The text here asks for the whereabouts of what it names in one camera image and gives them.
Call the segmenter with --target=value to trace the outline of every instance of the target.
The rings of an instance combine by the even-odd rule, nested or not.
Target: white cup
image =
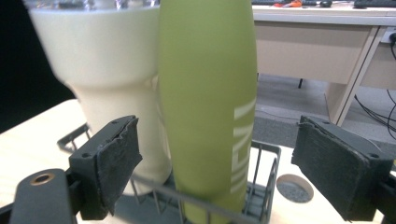
[[[92,133],[136,115],[143,160],[134,174],[163,183],[171,162],[156,93],[159,6],[54,2],[25,0],[54,75],[78,98]],[[139,184],[136,189],[151,191]],[[132,187],[124,192],[133,193]]]

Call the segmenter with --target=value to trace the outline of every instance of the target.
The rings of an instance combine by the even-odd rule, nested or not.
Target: wooden table
[[[83,123],[85,119],[78,101],[69,100],[1,133],[0,206],[13,202],[15,189],[26,176],[49,168],[68,168],[69,154],[61,151],[56,142]],[[297,166],[290,164],[292,148],[281,149],[278,176],[292,174],[307,180]],[[271,161],[271,157],[262,159],[262,163],[266,165],[270,165]],[[284,198],[276,189],[271,223],[345,223],[315,187],[313,191],[314,197],[310,202],[294,203]],[[377,213],[375,223],[380,223],[381,219],[381,214]],[[86,223],[114,224],[131,221],[107,217],[103,221]]]

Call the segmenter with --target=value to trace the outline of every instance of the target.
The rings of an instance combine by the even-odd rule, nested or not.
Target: black cable
[[[392,115],[393,110],[394,110],[395,108],[396,108],[396,104],[395,104],[395,105],[393,106],[393,108],[390,110],[387,126],[388,126],[388,132],[389,132],[390,136],[392,136],[392,138],[396,140],[396,137],[395,137],[395,136],[392,134],[392,132],[390,131],[390,124],[389,124],[389,122],[390,122],[390,116]]]
[[[393,98],[390,96],[390,93],[389,93],[389,97],[390,97],[391,101],[394,102]],[[373,110],[371,110],[371,109],[367,108],[365,105],[363,105],[363,104],[359,101],[357,95],[355,95],[355,100],[358,102],[358,104],[361,106],[361,108],[362,108],[373,120],[375,120],[375,121],[377,121],[378,123],[380,123],[380,124],[386,126],[386,127],[388,128],[388,132],[389,132],[390,136],[391,136],[393,139],[396,140],[396,137],[391,133],[391,131],[396,132],[396,128],[394,128],[392,125],[390,125],[390,122],[391,122],[391,121],[396,121],[395,119],[392,119],[392,118],[390,117],[391,114],[393,113],[393,111],[394,111],[395,108],[396,108],[396,104],[395,104],[395,106],[391,109],[391,111],[390,111],[390,113],[389,113],[389,116],[385,117],[385,116],[383,116],[383,115],[380,115],[380,114],[375,113]]]
[[[395,55],[395,51],[393,51],[393,47],[390,48],[390,51],[392,51],[393,58],[395,58],[395,60],[396,60],[396,55]]]
[[[396,60],[395,51],[393,51],[393,47],[395,46],[395,43],[396,43],[396,33],[391,34],[389,36],[389,40],[390,40],[390,51],[393,54],[393,58],[395,58],[395,60]]]
[[[376,120],[377,122],[379,122],[379,123],[381,123],[381,124],[387,126],[387,123],[386,123],[384,120],[382,120],[381,118],[383,118],[383,119],[388,119],[389,116],[386,117],[386,116],[380,115],[380,114],[378,114],[378,113],[375,113],[373,110],[367,108],[365,105],[363,105],[363,104],[361,103],[361,101],[358,99],[358,96],[357,96],[357,95],[355,95],[355,100],[358,102],[358,104],[361,106],[361,108],[362,108],[372,119],[374,119],[374,120]]]
[[[393,108],[390,110],[390,113],[389,113],[389,116],[388,116],[388,132],[389,132],[390,136],[392,136],[392,138],[396,139],[396,137],[395,137],[395,136],[392,134],[392,132],[390,131],[390,125],[389,125],[389,124],[390,124],[390,121],[391,121],[390,116],[392,116],[393,110],[396,108],[396,102],[395,102],[395,100],[393,100],[393,97],[390,95],[389,90],[387,90],[387,93],[388,93],[388,96],[389,96],[390,100],[394,103],[394,106],[393,106]]]

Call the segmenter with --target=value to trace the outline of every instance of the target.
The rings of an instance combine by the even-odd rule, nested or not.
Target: matte green bottle
[[[177,188],[235,212],[247,187],[256,62],[249,0],[161,1],[159,88]],[[183,210],[205,223],[203,210]]]

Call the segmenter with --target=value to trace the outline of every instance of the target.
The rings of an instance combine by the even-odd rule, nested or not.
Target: screw hole
[[[90,157],[90,156],[91,156],[91,153],[88,153],[88,152],[83,153],[83,154],[81,155],[82,158],[88,158],[88,157]]]
[[[373,158],[379,158],[379,156],[375,153],[369,153],[369,156]]]
[[[55,177],[55,175],[51,173],[39,175],[33,178],[30,184],[33,186],[43,185],[50,182],[53,179],[53,177]]]

